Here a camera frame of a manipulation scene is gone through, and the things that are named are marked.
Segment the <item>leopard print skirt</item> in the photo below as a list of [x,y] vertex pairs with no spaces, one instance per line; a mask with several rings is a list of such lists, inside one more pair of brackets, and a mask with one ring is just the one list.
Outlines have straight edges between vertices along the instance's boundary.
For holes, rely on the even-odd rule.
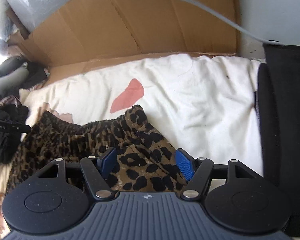
[[135,105],[116,119],[82,126],[44,112],[12,159],[6,193],[57,158],[78,162],[112,147],[117,164],[106,182],[113,191],[180,193],[186,186],[175,163],[175,148]]

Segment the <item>black clothes pile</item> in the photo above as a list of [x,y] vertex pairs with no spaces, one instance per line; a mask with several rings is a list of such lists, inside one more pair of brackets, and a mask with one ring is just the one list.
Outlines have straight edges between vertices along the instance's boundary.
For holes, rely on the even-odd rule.
[[[49,71],[38,62],[27,61],[29,75],[17,88],[14,88],[4,96],[0,96],[0,119],[11,120],[25,124],[29,109],[20,101],[20,89],[32,90],[45,83],[49,77]],[[20,142],[21,133],[0,132],[0,164],[11,161]]]

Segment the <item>cream bear print blanket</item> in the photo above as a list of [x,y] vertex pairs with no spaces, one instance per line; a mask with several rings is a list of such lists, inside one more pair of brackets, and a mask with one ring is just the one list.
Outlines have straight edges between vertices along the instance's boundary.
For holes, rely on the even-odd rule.
[[[140,105],[175,150],[219,164],[238,159],[262,174],[254,107],[259,66],[242,57],[176,54],[102,68],[38,90],[23,89],[20,100],[29,109],[26,123],[31,128],[44,112],[82,126],[116,119]],[[1,206],[11,166],[12,160],[0,165],[0,239],[9,232]]]

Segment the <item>folded black garment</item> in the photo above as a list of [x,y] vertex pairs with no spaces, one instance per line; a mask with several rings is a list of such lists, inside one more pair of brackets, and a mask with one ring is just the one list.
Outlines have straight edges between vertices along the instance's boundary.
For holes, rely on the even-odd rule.
[[263,48],[256,92],[263,176],[289,196],[286,233],[300,237],[300,46]]

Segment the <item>flattened brown cardboard box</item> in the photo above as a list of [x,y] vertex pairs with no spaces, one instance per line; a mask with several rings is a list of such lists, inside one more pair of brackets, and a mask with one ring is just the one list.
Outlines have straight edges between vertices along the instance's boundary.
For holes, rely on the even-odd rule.
[[178,0],[70,0],[17,40],[28,60],[50,68],[50,82],[147,57],[235,55],[239,47],[233,27]]

